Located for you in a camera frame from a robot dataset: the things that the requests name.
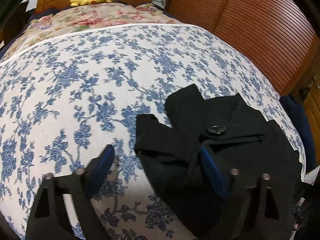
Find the pink floral quilt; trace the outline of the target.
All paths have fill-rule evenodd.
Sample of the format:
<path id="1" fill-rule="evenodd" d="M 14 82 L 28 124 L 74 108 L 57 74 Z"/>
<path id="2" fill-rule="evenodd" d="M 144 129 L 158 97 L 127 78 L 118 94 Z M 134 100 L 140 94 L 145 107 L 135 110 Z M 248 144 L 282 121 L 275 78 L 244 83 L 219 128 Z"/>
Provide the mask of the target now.
<path id="1" fill-rule="evenodd" d="M 152 3 L 133 7 L 125 3 L 83 5 L 33 14 L 27 26 L 1 50 L 1 61 L 46 39 L 87 29 L 131 23 L 180 24 Z"/>

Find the black coat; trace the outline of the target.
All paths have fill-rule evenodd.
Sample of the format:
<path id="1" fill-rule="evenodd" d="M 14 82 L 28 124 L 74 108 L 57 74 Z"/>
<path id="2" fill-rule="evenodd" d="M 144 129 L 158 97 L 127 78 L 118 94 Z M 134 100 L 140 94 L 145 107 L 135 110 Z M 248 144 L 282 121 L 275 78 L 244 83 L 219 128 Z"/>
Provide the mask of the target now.
<path id="1" fill-rule="evenodd" d="M 159 198 L 197 239 L 289 239 L 299 152 L 274 120 L 241 95 L 205 99 L 196 85 L 165 101 L 170 126 L 136 117 L 135 153 Z M 212 188 L 201 161 L 208 149 L 227 183 Z"/>

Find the blue floral white bedspread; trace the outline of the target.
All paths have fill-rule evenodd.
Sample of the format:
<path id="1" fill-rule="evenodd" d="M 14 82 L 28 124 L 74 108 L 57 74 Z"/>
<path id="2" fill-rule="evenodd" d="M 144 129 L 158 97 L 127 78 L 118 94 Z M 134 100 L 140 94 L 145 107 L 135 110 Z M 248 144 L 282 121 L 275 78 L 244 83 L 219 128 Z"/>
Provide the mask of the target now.
<path id="1" fill-rule="evenodd" d="M 44 174 L 71 174 L 110 144 L 116 159 L 92 200 L 114 239 L 193 239 L 154 194 L 133 147 L 136 115 L 163 124 L 166 98 L 240 94 L 276 120 L 305 161 L 279 94 L 242 53 L 188 24 L 129 24 L 37 43 L 1 64 L 1 213 L 25 238 Z"/>

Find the dark desk chair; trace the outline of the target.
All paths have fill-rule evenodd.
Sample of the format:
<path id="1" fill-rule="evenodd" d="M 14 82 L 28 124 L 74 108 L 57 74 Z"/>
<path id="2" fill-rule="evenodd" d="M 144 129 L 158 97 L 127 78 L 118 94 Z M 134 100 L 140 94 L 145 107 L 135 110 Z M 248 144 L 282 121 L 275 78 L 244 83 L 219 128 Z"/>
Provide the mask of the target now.
<path id="1" fill-rule="evenodd" d="M 9 42 L 24 28 L 26 23 L 26 8 L 28 4 L 29 0 L 20 3 L 2 28 L 1 42 L 3 42 L 5 46 L 8 45 Z"/>

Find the navy blue garment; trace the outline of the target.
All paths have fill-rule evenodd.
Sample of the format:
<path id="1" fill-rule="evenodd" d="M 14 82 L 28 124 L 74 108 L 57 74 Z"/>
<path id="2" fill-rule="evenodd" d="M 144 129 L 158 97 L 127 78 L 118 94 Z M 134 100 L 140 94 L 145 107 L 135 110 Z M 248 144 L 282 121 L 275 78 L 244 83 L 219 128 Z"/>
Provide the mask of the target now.
<path id="1" fill-rule="evenodd" d="M 316 150 L 305 109 L 291 95 L 281 96 L 279 101 L 300 135 L 305 150 L 306 173 L 309 173 L 316 168 Z"/>

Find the wooden louvered wardrobe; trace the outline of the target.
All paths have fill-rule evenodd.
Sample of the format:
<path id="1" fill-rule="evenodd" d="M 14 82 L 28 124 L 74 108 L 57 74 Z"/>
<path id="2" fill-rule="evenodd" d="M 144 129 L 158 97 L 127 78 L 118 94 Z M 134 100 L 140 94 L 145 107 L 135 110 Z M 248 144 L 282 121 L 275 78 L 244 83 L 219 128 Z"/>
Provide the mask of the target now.
<path id="1" fill-rule="evenodd" d="M 319 38 L 293 0 L 167 0 L 165 8 L 240 51 L 281 95 L 316 55 Z"/>

